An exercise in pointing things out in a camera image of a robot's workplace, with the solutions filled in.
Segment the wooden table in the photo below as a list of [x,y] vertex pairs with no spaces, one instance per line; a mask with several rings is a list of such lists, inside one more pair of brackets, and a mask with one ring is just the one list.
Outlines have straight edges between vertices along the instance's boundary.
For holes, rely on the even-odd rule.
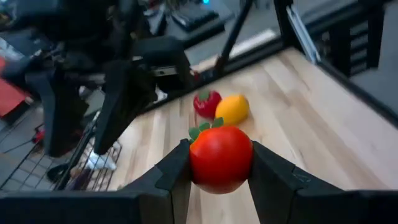
[[[274,36],[260,34],[232,54]],[[210,59],[197,68],[212,63]],[[342,189],[398,188],[398,131],[296,50],[206,88],[222,96],[244,94],[251,115],[239,127],[311,174]],[[200,122],[192,106],[194,94],[131,123],[120,138],[124,149],[111,190],[135,180],[188,137],[189,127]],[[259,223],[248,184],[227,195],[210,195],[193,185],[187,223]]]

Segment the lemon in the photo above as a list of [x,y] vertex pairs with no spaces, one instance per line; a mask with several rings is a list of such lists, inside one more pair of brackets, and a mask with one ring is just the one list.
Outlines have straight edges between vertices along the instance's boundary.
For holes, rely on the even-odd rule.
[[236,125],[249,114],[249,103],[243,95],[231,95],[218,103],[216,118],[223,118],[225,125]]

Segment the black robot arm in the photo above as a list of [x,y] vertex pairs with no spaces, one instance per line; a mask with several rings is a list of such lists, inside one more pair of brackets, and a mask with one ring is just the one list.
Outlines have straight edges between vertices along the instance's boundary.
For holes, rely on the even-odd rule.
[[[344,191],[258,142],[253,142],[253,149],[248,182],[263,224],[377,223],[396,219],[398,192]],[[184,139],[158,164],[121,190],[8,194],[0,199],[0,220],[183,224],[187,220],[190,188],[189,141]]]

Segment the tomato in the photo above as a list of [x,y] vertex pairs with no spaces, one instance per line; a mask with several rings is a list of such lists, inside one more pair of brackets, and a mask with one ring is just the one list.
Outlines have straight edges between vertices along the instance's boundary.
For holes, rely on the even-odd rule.
[[193,182],[212,194],[236,190],[249,177],[253,145],[234,126],[202,131],[190,146]]

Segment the red object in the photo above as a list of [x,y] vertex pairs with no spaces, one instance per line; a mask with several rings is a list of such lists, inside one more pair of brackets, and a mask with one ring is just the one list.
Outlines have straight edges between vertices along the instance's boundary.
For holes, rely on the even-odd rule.
[[44,140],[44,130],[37,131],[35,133],[35,136],[32,138],[32,142],[34,144],[37,144],[39,142],[42,142]]
[[[4,66],[6,66],[6,61],[0,57],[0,77]],[[5,117],[23,103],[26,96],[20,89],[0,78],[0,118]]]
[[214,119],[216,116],[216,108],[221,101],[221,95],[212,91],[203,91],[196,95],[193,99],[193,107],[197,114],[204,118]]
[[234,126],[202,131],[190,146],[193,182],[212,194],[236,190],[249,177],[253,145]]

